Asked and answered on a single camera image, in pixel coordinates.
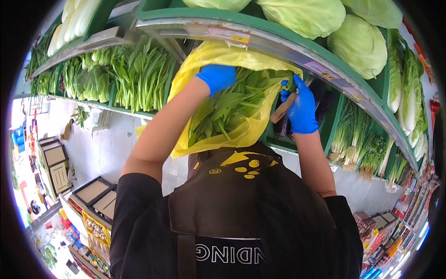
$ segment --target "person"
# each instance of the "person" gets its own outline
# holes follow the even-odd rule
[[[196,108],[235,82],[235,68],[207,65],[147,124],[118,181],[113,278],[358,278],[363,248],[337,196],[298,75],[287,112],[302,179],[256,143],[189,156],[188,180],[161,192],[162,166]],[[289,92],[282,91],[285,100]]]

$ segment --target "cardboard box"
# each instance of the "cardboard box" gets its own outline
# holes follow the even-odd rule
[[[356,212],[353,214],[353,217],[355,218],[356,225],[358,226],[359,237],[364,238],[368,236],[374,229],[376,221],[374,221],[364,211]]]

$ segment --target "red product box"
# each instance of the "red product box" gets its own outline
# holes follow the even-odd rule
[[[404,215],[401,213],[401,211],[399,211],[396,208],[393,209],[393,213],[395,213],[395,215],[397,215],[401,219],[403,219],[403,217],[404,217]]]
[[[356,212],[353,214],[353,217],[355,218],[356,225],[358,226],[359,237],[366,237],[372,232],[376,222],[364,211]]]

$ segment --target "apron strap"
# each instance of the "apron strap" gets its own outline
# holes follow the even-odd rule
[[[196,279],[195,236],[178,234],[178,279]]]

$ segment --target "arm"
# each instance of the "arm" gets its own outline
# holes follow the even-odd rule
[[[121,175],[143,173],[161,183],[162,166],[197,107],[235,82],[235,68],[207,65],[147,124]]]
[[[319,132],[294,133],[294,139],[299,151],[302,180],[324,198],[335,196],[335,180],[325,158]]]
[[[316,104],[313,93],[298,75],[294,75],[293,79],[299,93],[287,116],[299,151],[302,180],[322,197],[335,196],[335,180],[322,149],[314,115]],[[289,92],[283,90],[281,95],[282,101],[285,101]]]

